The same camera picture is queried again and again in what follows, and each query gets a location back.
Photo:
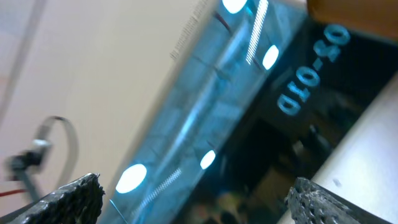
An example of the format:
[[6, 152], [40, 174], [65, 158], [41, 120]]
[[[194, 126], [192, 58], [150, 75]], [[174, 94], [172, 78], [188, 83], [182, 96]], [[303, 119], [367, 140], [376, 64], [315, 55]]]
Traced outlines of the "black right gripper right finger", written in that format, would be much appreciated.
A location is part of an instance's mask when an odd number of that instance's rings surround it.
[[390, 224], [303, 177], [285, 198], [297, 224]]

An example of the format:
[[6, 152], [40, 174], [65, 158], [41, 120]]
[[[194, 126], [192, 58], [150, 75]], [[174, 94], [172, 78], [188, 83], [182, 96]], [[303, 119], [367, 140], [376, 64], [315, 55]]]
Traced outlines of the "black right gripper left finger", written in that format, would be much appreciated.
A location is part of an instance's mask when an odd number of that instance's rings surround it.
[[1, 217], [7, 224], [95, 224], [103, 206], [99, 174], [88, 173]]

